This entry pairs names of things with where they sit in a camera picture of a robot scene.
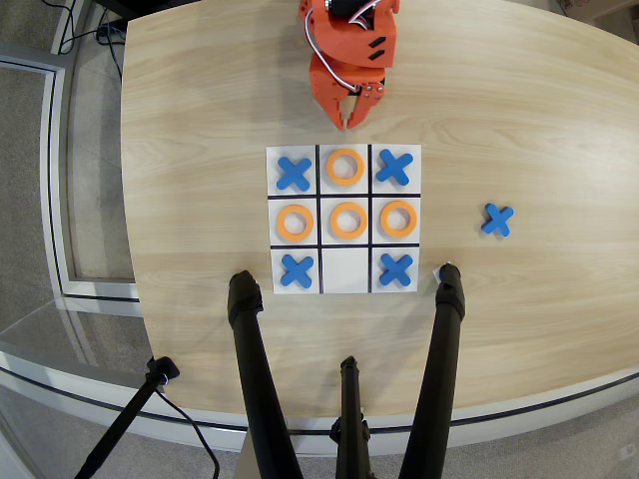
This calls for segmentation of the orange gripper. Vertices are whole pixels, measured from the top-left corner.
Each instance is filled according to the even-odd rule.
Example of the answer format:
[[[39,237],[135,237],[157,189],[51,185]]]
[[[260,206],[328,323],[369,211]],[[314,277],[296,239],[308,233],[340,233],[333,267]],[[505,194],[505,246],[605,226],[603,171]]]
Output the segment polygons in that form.
[[[314,91],[321,93],[319,104],[333,125],[341,131],[362,124],[385,95],[383,68],[361,67],[313,54],[310,76]],[[357,98],[346,119],[341,104],[349,96]]]

